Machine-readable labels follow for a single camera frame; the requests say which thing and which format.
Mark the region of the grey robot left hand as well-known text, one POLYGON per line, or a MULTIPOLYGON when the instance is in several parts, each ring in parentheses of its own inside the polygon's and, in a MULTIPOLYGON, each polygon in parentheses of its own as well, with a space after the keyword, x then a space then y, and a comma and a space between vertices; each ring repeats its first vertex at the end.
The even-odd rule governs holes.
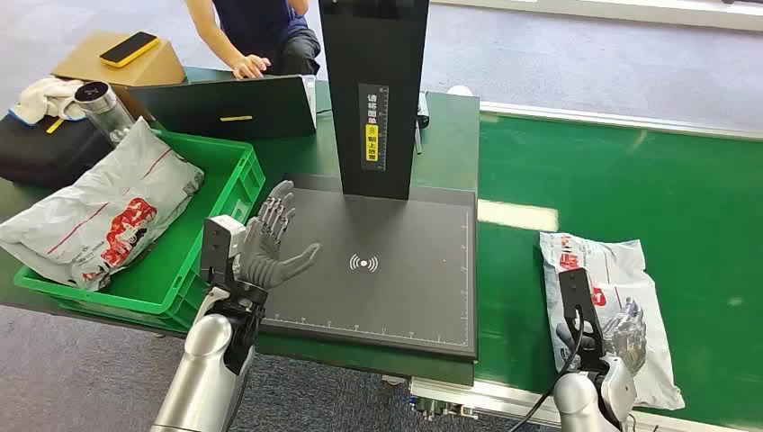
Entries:
POLYGON ((284 180, 262 202, 247 223, 247 236, 239 259, 240 279, 270 290, 314 266, 321 245, 312 243, 291 258, 281 257, 282 240, 296 212, 294 183, 284 180))

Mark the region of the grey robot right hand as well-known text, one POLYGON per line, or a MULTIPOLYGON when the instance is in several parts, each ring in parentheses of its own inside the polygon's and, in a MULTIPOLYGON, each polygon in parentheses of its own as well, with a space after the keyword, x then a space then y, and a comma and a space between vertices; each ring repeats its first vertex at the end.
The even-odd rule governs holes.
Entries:
MULTIPOLYGON (((566 323, 557 325, 556 336, 564 344, 560 354, 566 361, 575 347, 575 339, 566 323)), ((594 345, 592 337, 583 337, 581 347, 594 345)), ((646 324, 643 321, 643 309, 633 297, 626 297, 625 304, 603 327, 603 345, 605 354, 618 356, 623 360, 633 377, 641 370, 646 361, 646 324)), ((582 371, 580 353, 574 356, 569 370, 582 371)))

